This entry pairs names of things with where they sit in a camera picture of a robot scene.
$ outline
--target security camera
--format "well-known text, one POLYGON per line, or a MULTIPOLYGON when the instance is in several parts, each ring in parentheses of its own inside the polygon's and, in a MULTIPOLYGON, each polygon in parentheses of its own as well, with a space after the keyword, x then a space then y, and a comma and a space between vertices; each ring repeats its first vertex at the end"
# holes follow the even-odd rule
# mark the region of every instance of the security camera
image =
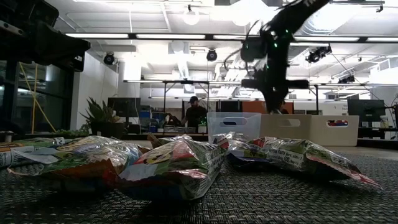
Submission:
POLYGON ((215 49, 210 49, 209 52, 207 53, 207 61, 209 62, 214 62, 217 60, 217 53, 215 49))
POLYGON ((114 65, 118 62, 118 60, 114 57, 114 52, 108 52, 106 53, 104 57, 104 63, 106 65, 114 65))

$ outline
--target yellow cable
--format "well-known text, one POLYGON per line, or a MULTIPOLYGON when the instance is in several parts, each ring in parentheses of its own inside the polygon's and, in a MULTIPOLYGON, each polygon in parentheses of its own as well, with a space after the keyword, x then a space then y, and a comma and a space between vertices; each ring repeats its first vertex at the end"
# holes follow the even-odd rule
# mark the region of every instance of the yellow cable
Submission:
MULTIPOLYGON (((19 62, 19 65, 21 66, 21 71, 22 71, 22 73, 24 74, 25 81, 26 81, 27 87, 28 87, 28 89, 29 89, 29 91, 30 91, 30 94, 32 94, 32 89, 30 88, 29 82, 27 81, 27 77, 26 77, 26 73, 25 73, 24 67, 22 66, 22 63, 20 63, 20 62, 19 62)), ((46 120, 46 121, 48 122, 48 124, 51 126, 53 132, 57 132, 57 130, 55 130, 55 128, 52 126, 51 122, 49 121, 49 119, 48 119, 47 116, 45 115, 45 113, 44 113, 42 107, 40 106, 39 102, 36 100, 36 96, 35 96, 35 95, 32 95, 32 96, 33 96, 34 101, 37 103, 37 106, 39 107, 39 110, 42 112, 42 114, 43 114, 45 120, 46 120)))
MULTIPOLYGON (((36 97, 36 81, 37 81, 37 68, 39 66, 36 64, 36 69, 35 69, 35 87, 33 89, 33 98, 36 97)), ((32 134, 35 132, 35 111, 36 111, 36 103, 35 100, 33 100, 33 113, 32 113, 32 134)))

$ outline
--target person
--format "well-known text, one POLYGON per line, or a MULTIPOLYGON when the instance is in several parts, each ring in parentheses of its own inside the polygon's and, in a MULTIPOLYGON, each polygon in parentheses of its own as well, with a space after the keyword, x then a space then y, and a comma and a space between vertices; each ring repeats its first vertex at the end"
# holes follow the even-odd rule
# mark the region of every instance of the person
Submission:
POLYGON ((282 101, 282 103, 281 103, 280 106, 279 106, 279 111, 280 111, 282 114, 289 114, 289 112, 284 108, 284 106, 285 106, 285 101, 282 101))
POLYGON ((188 127, 195 127, 198 130, 201 119, 207 116, 207 110, 199 106, 199 99, 196 96, 191 97, 189 103, 191 107, 187 109, 187 113, 182 119, 182 125, 188 122, 188 127))

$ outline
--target potted plant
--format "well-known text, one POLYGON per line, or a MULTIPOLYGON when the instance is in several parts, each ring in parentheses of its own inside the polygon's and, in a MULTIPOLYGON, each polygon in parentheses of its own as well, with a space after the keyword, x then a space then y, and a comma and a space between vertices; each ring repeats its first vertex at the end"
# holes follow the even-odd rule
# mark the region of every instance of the potted plant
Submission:
POLYGON ((82 113, 80 114, 87 119, 87 122, 91 127, 91 132, 94 135, 120 139, 124 134, 124 124, 117 123, 120 120, 120 117, 113 115, 113 108, 106 106, 104 101, 102 102, 103 106, 101 108, 101 106, 91 97, 87 102, 87 116, 82 113))

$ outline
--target green plant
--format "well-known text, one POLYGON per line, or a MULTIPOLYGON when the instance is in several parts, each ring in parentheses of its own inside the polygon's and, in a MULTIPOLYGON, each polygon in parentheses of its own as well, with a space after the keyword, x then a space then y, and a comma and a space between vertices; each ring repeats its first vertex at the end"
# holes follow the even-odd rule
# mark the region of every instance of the green plant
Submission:
POLYGON ((88 102, 88 110, 86 109, 87 116, 80 113, 83 117, 87 119, 87 122, 110 122, 116 123, 120 120, 119 116, 113 115, 113 108, 106 106, 105 102, 102 101, 102 108, 97 102, 90 97, 88 102))

